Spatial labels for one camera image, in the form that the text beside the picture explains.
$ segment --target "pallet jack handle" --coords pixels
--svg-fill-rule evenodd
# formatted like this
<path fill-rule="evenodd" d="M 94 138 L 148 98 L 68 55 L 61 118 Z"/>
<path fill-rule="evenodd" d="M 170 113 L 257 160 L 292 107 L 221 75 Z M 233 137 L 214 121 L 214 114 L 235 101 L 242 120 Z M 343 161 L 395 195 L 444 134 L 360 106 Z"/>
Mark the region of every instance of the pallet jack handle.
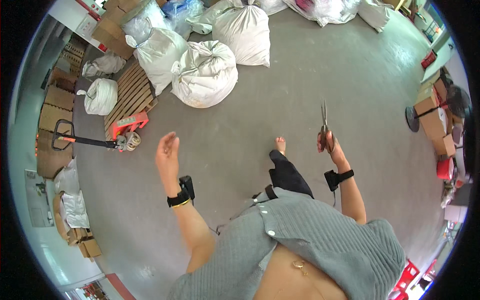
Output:
<path fill-rule="evenodd" d="M 64 133 L 58 132 L 59 126 L 63 123 L 69 124 L 72 126 L 72 129 L 70 129 L 71 134 L 66 134 L 68 130 Z M 63 148 L 58 148 L 58 147 L 55 147 L 56 140 L 68 141 L 68 144 Z M 52 149 L 54 151 L 63 151 L 67 149 L 72 143 L 88 144 L 88 145 L 100 146 L 105 148 L 113 148 L 113 149 L 118 148 L 120 150 L 123 149 L 123 146 L 121 144 L 118 144 L 116 141 L 99 141 L 99 140 L 92 140 L 92 139 L 75 136 L 75 130 L 73 128 L 73 123 L 71 121 L 68 121 L 65 119 L 58 120 L 57 124 L 55 124 L 55 131 L 52 137 Z"/>
<path fill-rule="evenodd" d="M 75 136 L 75 129 L 73 128 L 73 123 L 68 121 L 68 120 L 65 120 L 65 119 L 60 119 L 57 121 L 57 124 L 55 124 L 55 131 L 53 132 L 53 138 L 52 138 L 52 149 L 54 151 L 63 151 L 65 149 L 67 149 L 71 144 L 72 144 L 72 141 L 69 141 L 68 144 L 63 147 L 63 148 L 58 148 L 58 147 L 55 147 L 54 146 L 54 143 L 55 143 L 55 140 L 57 140 L 59 137 L 62 137 L 65 135 L 66 132 L 64 133 L 59 133 L 58 130 L 59 130 L 59 125 L 62 124 L 62 123 L 65 123 L 65 124 L 69 124 L 72 126 L 72 129 L 71 129 L 71 136 Z"/>

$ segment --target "pallet jack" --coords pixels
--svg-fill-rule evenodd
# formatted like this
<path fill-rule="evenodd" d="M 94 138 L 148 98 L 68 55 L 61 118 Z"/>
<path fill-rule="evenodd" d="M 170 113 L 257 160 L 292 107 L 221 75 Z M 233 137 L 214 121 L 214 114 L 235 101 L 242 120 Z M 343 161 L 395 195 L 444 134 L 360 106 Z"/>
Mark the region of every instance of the pallet jack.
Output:
<path fill-rule="evenodd" d="M 135 132 L 135 130 L 137 128 L 144 127 L 147 122 L 147 113 L 142 110 L 137 114 L 113 122 L 110 125 L 110 127 L 108 128 L 108 132 L 112 137 L 112 141 L 99 141 L 75 136 L 73 123 L 65 119 L 60 119 L 55 124 L 55 131 L 52 137 L 52 149 L 55 151 L 63 151 L 67 149 L 72 143 L 81 143 L 105 147 L 109 149 L 118 149 L 120 152 L 123 152 L 123 150 L 133 151 L 142 141 L 142 139 L 140 138 L 138 133 Z M 58 132 L 58 128 L 63 123 L 71 125 L 72 128 L 63 133 L 60 133 Z M 63 148 L 58 148 L 55 146 L 56 140 L 64 140 L 68 141 L 69 143 Z"/>

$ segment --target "hand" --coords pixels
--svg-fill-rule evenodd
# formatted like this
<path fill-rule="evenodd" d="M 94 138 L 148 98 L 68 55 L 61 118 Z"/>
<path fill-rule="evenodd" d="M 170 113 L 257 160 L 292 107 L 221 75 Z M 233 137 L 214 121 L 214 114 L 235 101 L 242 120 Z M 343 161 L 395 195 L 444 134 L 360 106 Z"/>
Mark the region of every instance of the hand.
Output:
<path fill-rule="evenodd" d="M 348 165 L 348 162 L 347 162 L 347 159 L 345 158 L 345 154 L 343 154 L 343 150 L 340 147 L 338 140 L 337 139 L 335 139 L 335 141 L 333 140 L 333 135 L 331 131 L 327 132 L 327 143 L 330 146 L 333 146 L 333 144 L 335 143 L 335 148 L 332 151 L 332 153 L 330 153 L 330 157 L 332 158 L 333 163 L 337 165 L 340 171 L 341 168 L 343 169 L 346 167 L 346 165 Z M 322 152 L 320 147 L 320 136 L 318 136 L 317 138 L 317 147 L 318 147 L 318 152 Z"/>
<path fill-rule="evenodd" d="M 180 139 L 170 132 L 160 139 L 156 150 L 155 162 L 167 196 L 177 197 L 180 192 L 178 183 Z"/>

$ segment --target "bare belly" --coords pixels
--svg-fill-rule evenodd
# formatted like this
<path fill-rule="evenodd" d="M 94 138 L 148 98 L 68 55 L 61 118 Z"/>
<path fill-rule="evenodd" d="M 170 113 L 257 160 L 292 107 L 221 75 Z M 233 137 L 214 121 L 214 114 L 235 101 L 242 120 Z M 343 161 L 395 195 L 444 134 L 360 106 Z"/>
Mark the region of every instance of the bare belly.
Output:
<path fill-rule="evenodd" d="M 293 261 L 303 259 L 278 244 L 272 253 L 265 273 L 253 300 L 347 300 L 336 282 L 313 264 L 305 261 L 303 272 Z"/>

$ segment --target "gray knit shirt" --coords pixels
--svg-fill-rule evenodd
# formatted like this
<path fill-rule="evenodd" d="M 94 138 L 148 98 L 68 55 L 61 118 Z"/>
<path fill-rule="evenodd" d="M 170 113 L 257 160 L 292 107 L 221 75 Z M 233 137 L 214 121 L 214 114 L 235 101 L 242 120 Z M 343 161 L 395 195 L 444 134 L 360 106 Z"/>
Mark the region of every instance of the gray knit shirt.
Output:
<path fill-rule="evenodd" d="M 405 254 L 383 219 L 359 225 L 322 201 L 274 188 L 222 231 L 208 262 L 173 284 L 168 299 L 251 300 L 278 243 L 328 274 L 350 300 L 385 300 Z"/>

